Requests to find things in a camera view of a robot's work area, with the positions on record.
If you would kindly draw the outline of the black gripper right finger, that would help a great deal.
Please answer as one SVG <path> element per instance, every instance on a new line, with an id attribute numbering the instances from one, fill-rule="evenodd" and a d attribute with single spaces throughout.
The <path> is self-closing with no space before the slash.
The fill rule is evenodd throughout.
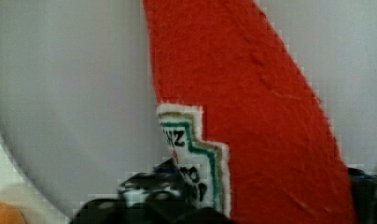
<path id="1" fill-rule="evenodd" d="M 351 191 L 359 224 L 377 224 L 377 175 L 349 168 Z"/>

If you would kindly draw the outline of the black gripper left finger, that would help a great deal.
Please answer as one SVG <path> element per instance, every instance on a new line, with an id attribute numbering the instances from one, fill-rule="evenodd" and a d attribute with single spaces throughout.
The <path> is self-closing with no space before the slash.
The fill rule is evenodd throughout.
<path id="1" fill-rule="evenodd" d="M 206 191 L 196 168 L 168 160 L 121 183 L 116 199 L 85 203 L 69 224 L 233 224 L 217 210 L 197 205 Z"/>

